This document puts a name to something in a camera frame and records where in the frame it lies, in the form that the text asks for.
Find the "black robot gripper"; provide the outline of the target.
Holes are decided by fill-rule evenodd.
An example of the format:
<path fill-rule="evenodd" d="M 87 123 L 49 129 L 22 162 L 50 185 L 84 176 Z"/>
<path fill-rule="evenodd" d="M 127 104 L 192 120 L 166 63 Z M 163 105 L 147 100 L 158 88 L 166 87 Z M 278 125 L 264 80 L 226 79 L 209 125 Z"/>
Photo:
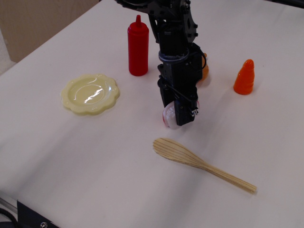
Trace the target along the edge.
<path fill-rule="evenodd" d="M 193 122 L 199 113 L 196 84 L 202 79 L 202 58 L 204 53 L 195 43 L 179 56 L 159 54 L 161 64 L 158 87 L 163 106 L 174 101 L 176 123 L 183 126 Z"/>

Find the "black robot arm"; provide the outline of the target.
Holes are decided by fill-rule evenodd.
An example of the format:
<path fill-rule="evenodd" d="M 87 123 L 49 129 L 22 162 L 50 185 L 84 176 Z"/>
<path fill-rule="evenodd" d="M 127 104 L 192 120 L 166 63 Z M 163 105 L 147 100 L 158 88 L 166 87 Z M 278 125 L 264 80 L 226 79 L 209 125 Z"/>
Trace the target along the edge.
<path fill-rule="evenodd" d="M 158 86 L 164 107 L 175 112 L 178 126 L 194 121 L 198 113 L 196 84 L 203 77 L 206 57 L 194 43 L 197 24 L 189 0 L 119 0 L 125 8 L 146 13 L 160 46 Z"/>

